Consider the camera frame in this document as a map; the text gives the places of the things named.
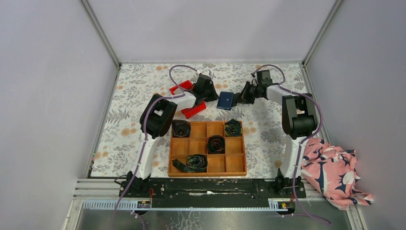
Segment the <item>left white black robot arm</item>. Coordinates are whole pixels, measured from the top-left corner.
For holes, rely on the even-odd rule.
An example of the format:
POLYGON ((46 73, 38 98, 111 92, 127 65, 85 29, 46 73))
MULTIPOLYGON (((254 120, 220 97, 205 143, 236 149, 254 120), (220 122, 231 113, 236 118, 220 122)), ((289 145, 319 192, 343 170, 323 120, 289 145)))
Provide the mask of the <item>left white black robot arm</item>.
POLYGON ((210 102, 219 98, 212 79, 199 74, 197 82, 191 89, 178 86, 180 93, 170 96, 154 94, 140 117, 142 144, 135 166, 130 170, 130 191, 137 197, 148 192, 145 181, 151 175, 152 158, 156 152, 157 140, 165 136, 171 127, 175 113, 194 108, 203 101, 210 102))

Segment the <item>red plastic bin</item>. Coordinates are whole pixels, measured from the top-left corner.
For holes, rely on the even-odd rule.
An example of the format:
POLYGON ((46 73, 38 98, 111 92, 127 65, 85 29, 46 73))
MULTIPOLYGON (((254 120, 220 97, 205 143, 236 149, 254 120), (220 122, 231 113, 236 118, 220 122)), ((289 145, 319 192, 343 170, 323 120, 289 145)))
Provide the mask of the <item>red plastic bin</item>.
POLYGON ((177 105, 176 112, 181 112, 187 119, 206 109, 205 101, 202 101, 199 105, 195 105, 196 98, 190 92, 185 91, 184 96, 176 98, 176 96, 182 95, 183 93, 178 86, 170 88, 169 92, 172 94, 170 101, 177 105))

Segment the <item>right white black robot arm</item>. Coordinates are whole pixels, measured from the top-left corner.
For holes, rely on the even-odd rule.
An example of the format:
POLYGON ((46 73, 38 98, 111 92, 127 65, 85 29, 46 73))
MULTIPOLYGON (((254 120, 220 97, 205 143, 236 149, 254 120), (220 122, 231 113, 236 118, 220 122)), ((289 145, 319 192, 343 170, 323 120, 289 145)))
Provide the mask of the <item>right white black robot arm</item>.
POLYGON ((243 90, 234 95, 232 106, 253 104, 257 98, 278 103, 282 107, 282 129, 286 134, 285 157, 275 178, 275 193, 287 197, 294 186, 300 183, 300 161, 309 137, 319 127, 316 105, 311 93, 289 90, 271 78, 269 70, 255 70, 252 74, 256 83, 247 81, 243 90))

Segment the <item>navy blue card holder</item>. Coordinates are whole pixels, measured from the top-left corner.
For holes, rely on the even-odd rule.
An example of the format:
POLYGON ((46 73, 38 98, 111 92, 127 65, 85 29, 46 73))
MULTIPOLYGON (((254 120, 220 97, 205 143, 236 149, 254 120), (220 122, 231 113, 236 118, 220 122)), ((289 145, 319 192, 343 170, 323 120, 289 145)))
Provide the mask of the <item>navy blue card holder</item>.
POLYGON ((234 94, 232 92, 220 92, 217 101, 217 109, 230 111, 233 106, 234 94))

